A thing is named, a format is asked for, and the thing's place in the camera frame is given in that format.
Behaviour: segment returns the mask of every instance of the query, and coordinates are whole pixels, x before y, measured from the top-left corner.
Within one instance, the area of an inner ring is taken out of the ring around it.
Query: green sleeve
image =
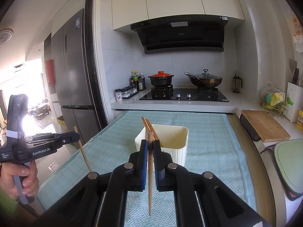
[[[12,217],[17,208],[18,202],[11,199],[1,188],[0,188],[0,208],[4,211],[6,216]]]

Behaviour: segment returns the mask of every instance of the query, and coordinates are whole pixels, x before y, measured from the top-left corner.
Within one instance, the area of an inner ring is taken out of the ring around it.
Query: chopstick
[[[153,132],[153,134],[154,134],[154,140],[159,140],[160,146],[163,147],[163,145],[162,145],[162,143],[161,143],[161,141],[160,141],[160,139],[159,139],[159,137],[158,137],[155,129],[152,127],[151,122],[148,119],[144,118],[144,117],[141,117],[141,119],[143,121],[143,124],[145,125],[146,130],[150,131],[150,132]]]
[[[77,126],[74,126],[74,131],[75,131],[76,133],[79,133],[79,132],[78,132],[78,129],[77,129]],[[85,163],[86,163],[86,165],[87,165],[87,168],[88,168],[89,172],[92,172],[93,170],[91,169],[91,166],[89,165],[89,162],[88,162],[88,160],[87,160],[87,157],[86,157],[86,155],[85,155],[85,153],[84,153],[84,149],[83,149],[81,140],[79,140],[78,143],[79,143],[79,147],[80,147],[81,153],[82,153],[82,155],[83,155],[84,161],[85,161]]]
[[[148,214],[152,215],[152,173],[153,173],[153,147],[154,136],[152,132],[147,132],[148,141]]]
[[[156,138],[155,140],[159,140],[160,146],[163,147],[163,145],[162,145],[162,143],[161,143],[161,141],[160,141],[160,139],[159,139],[159,137],[158,137],[158,135],[157,135],[155,129],[152,127],[151,122],[150,122],[148,119],[145,119],[145,120],[146,120],[147,124],[149,125],[151,131],[154,133],[154,137]]]

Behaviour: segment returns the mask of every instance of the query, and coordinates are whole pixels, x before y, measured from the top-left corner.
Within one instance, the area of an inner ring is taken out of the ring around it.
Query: plastic bag
[[[263,107],[272,110],[278,103],[284,102],[285,93],[281,92],[272,82],[268,81],[261,91],[261,98],[263,100]]]

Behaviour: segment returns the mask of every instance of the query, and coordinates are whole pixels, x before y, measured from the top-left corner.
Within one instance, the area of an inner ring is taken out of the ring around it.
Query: light blue towel
[[[143,129],[142,116],[154,124],[187,127],[185,167],[188,171],[213,172],[256,210],[245,154],[225,114],[126,111],[84,146],[93,171],[104,174],[128,161],[129,155],[136,151],[134,139]],[[48,209],[87,173],[78,151],[40,186],[38,199],[42,206]],[[128,192],[125,226],[176,226],[173,192],[157,192],[154,182],[151,217],[148,216],[148,186],[143,193]]]

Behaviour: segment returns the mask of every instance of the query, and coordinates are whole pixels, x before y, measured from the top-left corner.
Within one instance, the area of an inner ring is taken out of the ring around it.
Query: stainless steel refrigerator
[[[84,43],[84,9],[70,18],[51,39],[55,88],[69,131],[78,127],[82,144],[101,131],[104,117],[96,112]]]

